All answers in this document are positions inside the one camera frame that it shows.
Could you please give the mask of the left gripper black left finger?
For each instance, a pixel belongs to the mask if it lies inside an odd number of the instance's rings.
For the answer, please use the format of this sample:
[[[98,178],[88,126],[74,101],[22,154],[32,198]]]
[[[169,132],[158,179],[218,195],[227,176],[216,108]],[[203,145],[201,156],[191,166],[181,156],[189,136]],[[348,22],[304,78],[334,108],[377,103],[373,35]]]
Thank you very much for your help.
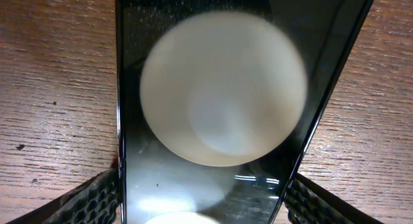
[[[119,206],[119,176],[108,169],[8,224],[112,224]]]

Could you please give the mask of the black smartphone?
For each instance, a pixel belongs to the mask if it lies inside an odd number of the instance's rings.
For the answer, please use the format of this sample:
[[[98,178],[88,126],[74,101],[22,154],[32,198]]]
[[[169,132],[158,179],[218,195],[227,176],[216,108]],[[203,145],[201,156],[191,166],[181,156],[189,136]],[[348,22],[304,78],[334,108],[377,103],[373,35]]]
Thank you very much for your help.
[[[116,0],[122,223],[272,223],[373,0]]]

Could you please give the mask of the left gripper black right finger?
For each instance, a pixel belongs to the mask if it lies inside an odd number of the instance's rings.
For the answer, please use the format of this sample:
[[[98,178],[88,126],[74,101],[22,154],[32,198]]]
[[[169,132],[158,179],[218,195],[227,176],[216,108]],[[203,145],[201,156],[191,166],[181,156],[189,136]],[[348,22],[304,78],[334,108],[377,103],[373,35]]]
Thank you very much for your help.
[[[383,224],[301,174],[296,174],[284,204],[292,224]]]

